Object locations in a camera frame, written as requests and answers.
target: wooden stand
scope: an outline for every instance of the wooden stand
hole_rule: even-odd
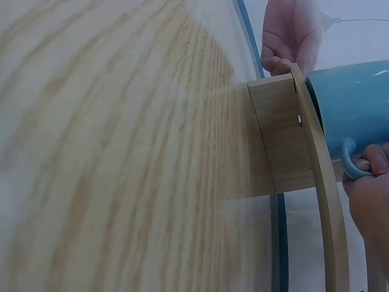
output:
[[[291,74],[249,83],[276,192],[316,186],[325,253],[326,290],[349,291],[345,224],[337,189],[343,169],[331,162],[323,131],[296,64]],[[368,268],[369,290],[386,291],[381,273]]]

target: hand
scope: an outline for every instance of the hand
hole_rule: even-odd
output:
[[[262,65],[271,75],[286,74],[297,62],[314,70],[323,38],[317,0],[269,0],[262,34]]]
[[[353,182],[344,174],[350,213],[365,240],[376,242],[380,240],[377,237],[389,232],[389,144],[368,146],[354,163],[374,176]]]

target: curved wooden piece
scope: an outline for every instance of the curved wooden piece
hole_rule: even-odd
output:
[[[345,223],[331,158],[312,100],[297,66],[292,75],[317,189],[322,222],[326,291],[349,291],[349,263]]]

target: wood grain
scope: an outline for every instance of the wood grain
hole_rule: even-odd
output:
[[[331,158],[308,89],[296,63],[291,71],[314,173],[322,224],[326,291],[350,290],[345,222]]]
[[[249,82],[267,157],[278,193],[315,186],[292,74]],[[342,163],[333,162],[336,180],[342,181]]]
[[[274,186],[231,2],[0,10],[0,290],[269,291],[254,197]]]

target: fingernail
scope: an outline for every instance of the fingernail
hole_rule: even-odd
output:
[[[381,175],[388,172],[388,159],[384,155],[379,156],[379,159],[377,160],[377,167]]]

